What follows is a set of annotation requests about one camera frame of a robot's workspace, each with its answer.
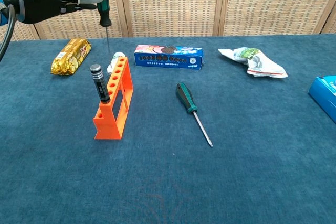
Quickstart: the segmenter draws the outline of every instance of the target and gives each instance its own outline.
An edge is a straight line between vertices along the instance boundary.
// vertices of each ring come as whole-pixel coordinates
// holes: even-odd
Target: beige panel
[[[326,25],[323,28],[322,33],[324,34],[336,34],[336,4],[328,18]]]
[[[124,11],[123,15],[125,17],[128,37],[133,37],[132,17],[131,17],[129,0],[122,0],[122,4],[123,4],[123,7],[124,7],[123,8],[123,11]]]
[[[129,37],[129,31],[128,31],[126,17],[125,17],[124,1],[125,0],[117,0],[117,8],[118,8],[118,15],[119,15],[122,36]]]
[[[127,24],[134,37],[211,36],[216,1],[129,0]]]
[[[1,42],[4,41],[7,28],[8,28],[8,25],[4,25],[0,27],[0,41]],[[39,38],[38,38],[38,35],[33,25],[26,25],[18,21],[15,23],[11,41],[34,40],[34,39],[39,39]]]
[[[117,0],[110,0],[110,37],[122,37]],[[42,39],[105,38],[106,30],[99,25],[97,10],[82,10],[60,15],[36,25]]]
[[[213,36],[219,36],[219,25],[220,25],[220,14],[222,12],[223,0],[217,0],[216,2],[216,10],[215,10],[215,19],[214,19],[214,28],[213,28]]]
[[[334,0],[228,0],[222,35],[319,33]]]

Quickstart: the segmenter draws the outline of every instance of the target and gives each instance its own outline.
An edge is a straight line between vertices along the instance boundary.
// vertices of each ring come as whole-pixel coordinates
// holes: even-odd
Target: oreo box
[[[134,52],[137,66],[161,68],[190,68],[200,70],[202,48],[138,45]]]
[[[336,76],[317,77],[309,94],[336,123]]]

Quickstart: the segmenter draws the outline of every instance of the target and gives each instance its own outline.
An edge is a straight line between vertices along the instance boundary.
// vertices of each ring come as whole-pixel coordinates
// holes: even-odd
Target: screwdriver
[[[194,116],[195,116],[195,118],[196,118],[196,120],[197,120],[197,122],[198,122],[206,140],[208,141],[208,144],[210,145],[210,147],[213,147],[212,142],[211,142],[208,134],[206,134],[206,131],[205,131],[200,119],[198,118],[198,116],[196,114],[196,111],[197,111],[198,107],[194,103],[193,96],[192,96],[190,90],[188,89],[188,87],[183,82],[180,82],[180,83],[177,84],[176,95],[182,101],[184,106],[187,108],[187,112],[194,114]]]
[[[109,55],[111,54],[110,50],[110,44],[109,44],[109,33],[107,28],[112,25],[112,22],[110,20],[109,14],[110,14],[110,0],[103,0],[102,2],[97,4],[97,9],[100,14],[100,25],[102,27],[105,27],[106,30],[106,39],[107,39],[107,46],[109,49]]]

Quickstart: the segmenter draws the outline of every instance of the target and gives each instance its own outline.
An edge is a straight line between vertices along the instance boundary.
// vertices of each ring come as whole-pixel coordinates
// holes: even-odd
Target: orange screwdriver rack
[[[107,83],[107,89],[111,101],[106,104],[102,102],[99,103],[96,116],[93,118],[97,129],[97,134],[94,139],[120,140],[133,95],[133,83],[127,57],[118,58],[117,64]],[[117,119],[115,119],[112,109],[119,90],[121,90],[123,98]]]

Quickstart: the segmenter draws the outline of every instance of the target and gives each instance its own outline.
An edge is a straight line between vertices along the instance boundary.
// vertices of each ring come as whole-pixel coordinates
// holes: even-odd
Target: gold wrapped snack
[[[72,39],[54,59],[51,73],[74,74],[90,51],[91,44],[86,39]]]

